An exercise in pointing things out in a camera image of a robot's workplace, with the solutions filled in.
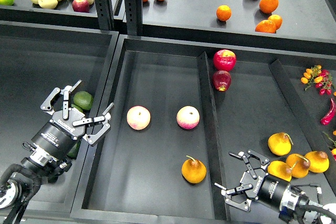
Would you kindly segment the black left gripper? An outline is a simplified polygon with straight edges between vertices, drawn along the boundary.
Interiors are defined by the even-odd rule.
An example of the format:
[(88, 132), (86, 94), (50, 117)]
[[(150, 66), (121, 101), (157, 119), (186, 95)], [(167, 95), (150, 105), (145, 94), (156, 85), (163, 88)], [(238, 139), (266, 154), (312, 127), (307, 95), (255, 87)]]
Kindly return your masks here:
[[(81, 83), (82, 80), (78, 80), (74, 85), (65, 86), (63, 89), (55, 87), (40, 106), (42, 111), (53, 116), (32, 138), (32, 142), (58, 160), (63, 159), (81, 137), (89, 145), (95, 146), (110, 131), (113, 102), (101, 116), (94, 118), (84, 118), (85, 115), (77, 109), (70, 111), (70, 95)], [(60, 95), (63, 96), (62, 111), (55, 112), (53, 104)], [(85, 126), (92, 127), (98, 124), (101, 124), (102, 128), (96, 134), (85, 134)]]

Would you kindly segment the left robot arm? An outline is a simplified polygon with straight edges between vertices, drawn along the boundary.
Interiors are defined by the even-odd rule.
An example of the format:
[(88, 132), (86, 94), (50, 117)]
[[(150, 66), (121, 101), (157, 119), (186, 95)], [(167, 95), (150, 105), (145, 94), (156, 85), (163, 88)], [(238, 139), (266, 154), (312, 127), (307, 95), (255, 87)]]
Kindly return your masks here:
[(110, 131), (110, 103), (101, 116), (86, 118), (72, 108), (70, 96), (81, 81), (72, 86), (54, 88), (40, 108), (51, 119), (32, 138), (23, 143), (30, 156), (20, 164), (11, 164), (1, 176), (1, 209), (10, 210), (4, 223), (20, 223), (30, 200), (43, 182), (54, 183), (72, 166), (69, 152), (80, 140), (95, 146)]

